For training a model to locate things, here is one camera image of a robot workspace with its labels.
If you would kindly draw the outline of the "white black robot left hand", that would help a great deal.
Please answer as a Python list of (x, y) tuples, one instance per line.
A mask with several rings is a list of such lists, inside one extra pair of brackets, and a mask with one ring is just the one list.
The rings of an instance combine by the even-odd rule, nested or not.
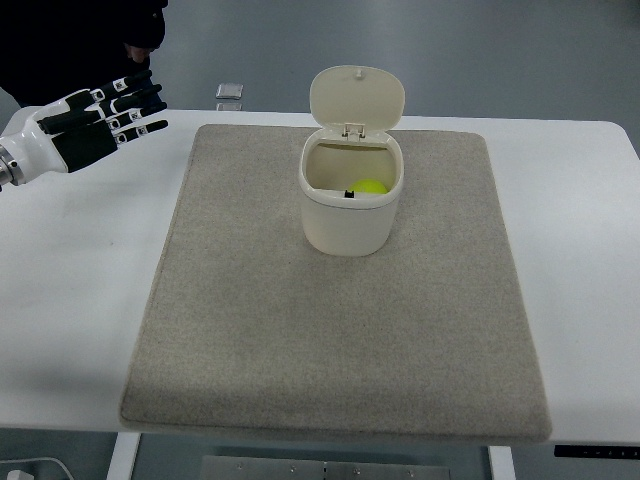
[(161, 86), (144, 70), (101, 87), (79, 90), (43, 107), (29, 107), (17, 127), (1, 136), (29, 183), (45, 173), (74, 173), (126, 144), (168, 127), (148, 118), (167, 108)]

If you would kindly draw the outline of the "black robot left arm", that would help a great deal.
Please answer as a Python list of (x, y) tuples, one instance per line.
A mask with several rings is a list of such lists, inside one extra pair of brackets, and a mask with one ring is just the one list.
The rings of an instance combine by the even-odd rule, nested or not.
[(23, 183), (24, 175), (21, 167), (17, 160), (4, 147), (1, 147), (0, 168), (1, 187), (4, 187), (6, 184), (18, 186)]

